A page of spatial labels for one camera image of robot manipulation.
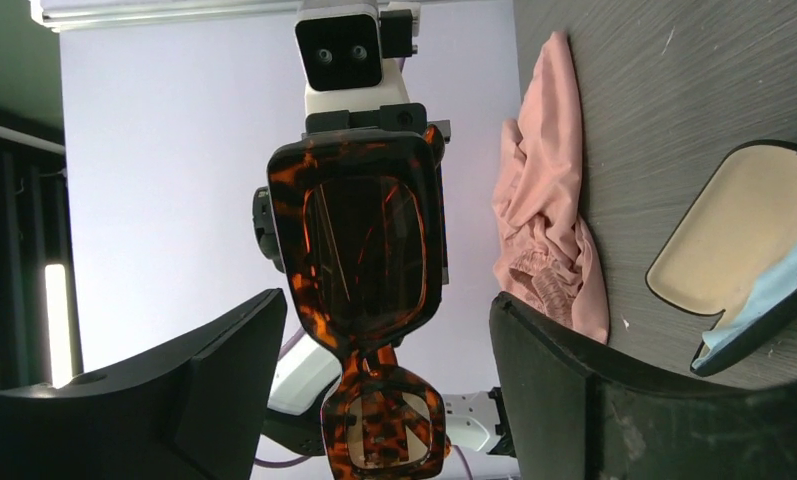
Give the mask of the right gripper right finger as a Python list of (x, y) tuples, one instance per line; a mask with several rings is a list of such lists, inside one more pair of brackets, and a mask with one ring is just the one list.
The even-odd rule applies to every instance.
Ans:
[(797, 380), (697, 380), (578, 334), (507, 293), (490, 335), (525, 479), (797, 479)]

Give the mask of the brown tortoise sunglasses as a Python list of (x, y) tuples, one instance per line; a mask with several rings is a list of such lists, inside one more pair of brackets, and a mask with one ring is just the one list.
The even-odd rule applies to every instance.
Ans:
[(445, 144), (435, 125), (330, 132), (267, 164), (297, 316), (341, 367), (320, 408), (336, 479), (430, 479), (449, 453), (441, 394), (395, 356), (441, 303)]

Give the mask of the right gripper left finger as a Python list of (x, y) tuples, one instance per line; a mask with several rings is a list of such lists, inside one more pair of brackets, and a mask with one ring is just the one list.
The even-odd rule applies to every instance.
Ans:
[(246, 479), (287, 304), (269, 289), (63, 387), (0, 391), (0, 479)]

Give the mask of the light blue cleaning cloth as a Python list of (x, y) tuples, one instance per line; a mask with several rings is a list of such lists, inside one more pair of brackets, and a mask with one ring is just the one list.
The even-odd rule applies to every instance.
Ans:
[(787, 255), (764, 271), (755, 281), (746, 303), (739, 314), (726, 327), (715, 327), (702, 334), (702, 345), (706, 353), (700, 353), (692, 361), (692, 370), (697, 373), (706, 363), (725, 352), (728, 346), (736, 343), (753, 325), (759, 323), (789, 294), (797, 292), (797, 243)]

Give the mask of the black glasses case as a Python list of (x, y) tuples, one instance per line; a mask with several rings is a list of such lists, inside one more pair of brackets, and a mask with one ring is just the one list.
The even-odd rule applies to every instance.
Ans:
[(660, 253), (645, 279), (678, 310), (713, 316), (690, 362), (699, 377), (720, 373), (761, 347), (797, 318), (797, 292), (695, 373), (706, 353), (702, 334), (726, 327), (742, 310), (756, 279), (797, 243), (797, 144), (757, 140), (731, 150)]

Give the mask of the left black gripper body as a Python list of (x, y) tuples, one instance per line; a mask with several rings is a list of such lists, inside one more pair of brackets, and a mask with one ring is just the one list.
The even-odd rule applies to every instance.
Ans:
[(419, 103), (307, 116), (253, 201), (263, 255), (287, 279), (355, 284), (428, 267), (448, 280), (441, 163), (450, 125)]

